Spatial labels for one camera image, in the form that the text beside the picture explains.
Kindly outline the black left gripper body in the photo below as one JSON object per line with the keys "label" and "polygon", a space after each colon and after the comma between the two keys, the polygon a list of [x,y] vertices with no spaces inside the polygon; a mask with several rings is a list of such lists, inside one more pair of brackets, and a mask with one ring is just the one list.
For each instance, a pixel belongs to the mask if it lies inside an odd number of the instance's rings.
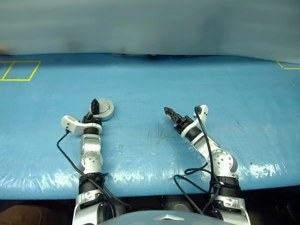
{"label": "black left gripper body", "polygon": [[96,123],[98,125],[102,125],[102,120],[99,117],[95,117],[92,115],[90,112],[88,112],[82,119],[82,123],[87,124],[87,123]]}

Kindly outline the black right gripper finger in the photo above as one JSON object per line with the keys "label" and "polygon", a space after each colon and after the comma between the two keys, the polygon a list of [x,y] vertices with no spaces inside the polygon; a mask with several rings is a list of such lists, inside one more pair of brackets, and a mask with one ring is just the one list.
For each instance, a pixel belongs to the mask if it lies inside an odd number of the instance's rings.
{"label": "black right gripper finger", "polygon": [[184,117],[176,113],[172,108],[164,107],[164,112],[170,120],[184,120]]}
{"label": "black right gripper finger", "polygon": [[180,124],[181,122],[181,116],[176,112],[167,112],[166,116],[174,123],[174,124]]}

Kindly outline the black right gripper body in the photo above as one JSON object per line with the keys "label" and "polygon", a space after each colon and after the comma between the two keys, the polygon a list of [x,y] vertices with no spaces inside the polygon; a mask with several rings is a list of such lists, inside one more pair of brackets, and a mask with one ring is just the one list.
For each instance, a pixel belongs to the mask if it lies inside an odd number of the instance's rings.
{"label": "black right gripper body", "polygon": [[194,121],[188,117],[188,116],[185,116],[185,117],[182,117],[182,116],[178,116],[178,119],[175,121],[175,124],[174,124],[174,129],[179,133],[181,134],[182,131],[187,127],[189,126],[190,124],[192,124]]}

